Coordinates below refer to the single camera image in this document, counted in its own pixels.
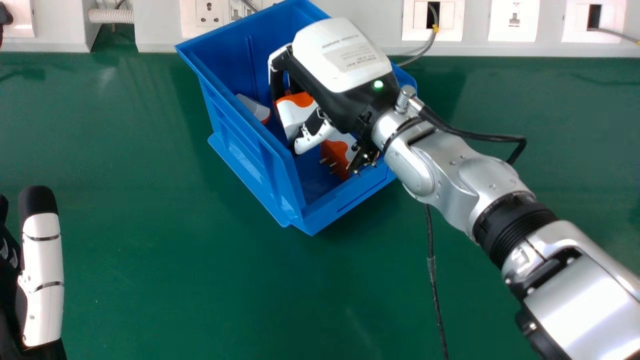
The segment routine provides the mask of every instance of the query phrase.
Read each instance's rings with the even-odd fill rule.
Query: white corrugated hose
[[[88,15],[93,24],[133,24],[133,10],[89,9]]]

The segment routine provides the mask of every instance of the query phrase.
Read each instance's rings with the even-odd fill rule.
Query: blue container
[[[383,161],[342,182],[319,163],[320,146],[293,158],[277,119],[263,126],[235,94],[271,107],[267,59],[296,32],[329,16],[307,0],[287,0],[176,46],[198,74],[213,135],[209,144],[283,227],[314,235],[389,184]],[[400,85],[415,80],[394,66]]]

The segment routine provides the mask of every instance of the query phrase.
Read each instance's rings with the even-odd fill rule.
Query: green tabletop
[[[422,206],[394,182],[315,237],[283,229],[207,144],[196,76],[138,54],[0,53],[0,192],[58,199],[71,359],[436,359]],[[640,61],[424,58],[407,71],[457,127],[527,135],[521,178],[640,273]],[[472,143],[504,157],[510,145]],[[439,213],[453,359],[535,359],[499,271]]]

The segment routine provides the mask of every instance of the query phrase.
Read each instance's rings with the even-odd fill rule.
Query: robotic hand
[[[538,202],[511,165],[471,149],[415,89],[400,89],[388,58],[350,21],[300,30],[269,57],[269,69],[274,98],[287,71],[292,92],[308,93],[323,120],[355,136],[353,172],[384,154],[413,198],[484,250],[520,301],[516,322],[540,356],[640,356],[638,278]],[[302,130],[300,139],[317,135]]]
[[[5,226],[0,195],[0,359],[64,360],[64,299],[58,207],[44,186],[19,197],[22,250]]]

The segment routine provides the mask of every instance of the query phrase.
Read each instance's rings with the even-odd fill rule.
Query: screw
[[[406,114],[409,107],[409,99],[415,96],[415,88],[411,85],[405,85],[400,89],[400,94],[396,100],[396,112],[398,114]]]

